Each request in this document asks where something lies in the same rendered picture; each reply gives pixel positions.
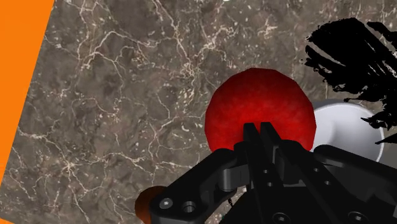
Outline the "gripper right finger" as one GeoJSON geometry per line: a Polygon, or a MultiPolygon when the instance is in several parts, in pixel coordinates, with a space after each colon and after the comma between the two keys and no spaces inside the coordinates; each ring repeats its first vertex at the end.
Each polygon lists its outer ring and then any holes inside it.
{"type": "Polygon", "coordinates": [[[309,152],[269,122],[260,135],[281,183],[302,182],[332,224],[397,224],[397,169],[327,144],[309,152]]]}

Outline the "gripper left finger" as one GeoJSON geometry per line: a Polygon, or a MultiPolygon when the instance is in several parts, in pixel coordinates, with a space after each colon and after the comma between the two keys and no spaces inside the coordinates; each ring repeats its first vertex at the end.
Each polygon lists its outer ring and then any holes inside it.
{"type": "Polygon", "coordinates": [[[243,141],[220,148],[171,183],[150,202],[151,224],[204,224],[239,187],[247,191],[219,224],[272,224],[263,189],[272,185],[273,126],[244,124],[243,141]]]}

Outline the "white bowl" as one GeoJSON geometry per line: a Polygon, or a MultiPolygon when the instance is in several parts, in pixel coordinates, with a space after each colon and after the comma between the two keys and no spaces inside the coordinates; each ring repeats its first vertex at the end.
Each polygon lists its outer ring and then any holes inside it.
{"type": "Polygon", "coordinates": [[[373,116],[365,107],[338,99],[312,103],[316,119],[313,147],[328,144],[378,162],[382,156],[382,128],[364,121],[373,116]]]}

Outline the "brown round object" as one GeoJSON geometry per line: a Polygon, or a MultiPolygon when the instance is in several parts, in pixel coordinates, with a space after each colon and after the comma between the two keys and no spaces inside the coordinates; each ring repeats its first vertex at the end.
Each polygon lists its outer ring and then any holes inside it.
{"type": "Polygon", "coordinates": [[[136,216],[144,223],[151,224],[150,202],[165,190],[165,186],[152,186],[143,190],[135,202],[136,216]]]}

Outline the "red ball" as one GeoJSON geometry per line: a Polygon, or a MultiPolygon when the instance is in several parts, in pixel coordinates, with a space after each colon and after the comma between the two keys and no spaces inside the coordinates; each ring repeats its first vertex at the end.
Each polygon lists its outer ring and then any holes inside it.
{"type": "Polygon", "coordinates": [[[243,126],[269,122],[282,139],[312,149],[314,109],[299,84],[273,69],[251,68],[227,79],[213,93],[205,112],[204,131],[211,151],[232,149],[243,140],[243,126]]]}

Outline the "black ragged object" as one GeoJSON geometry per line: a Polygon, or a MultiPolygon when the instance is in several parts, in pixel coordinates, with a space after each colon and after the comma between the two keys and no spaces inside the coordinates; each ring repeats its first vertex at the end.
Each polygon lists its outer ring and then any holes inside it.
{"type": "Polygon", "coordinates": [[[308,40],[306,66],[334,92],[348,92],[357,101],[381,102],[382,110],[364,119],[372,128],[397,127],[397,31],[380,22],[345,18],[319,26],[308,40]]]}

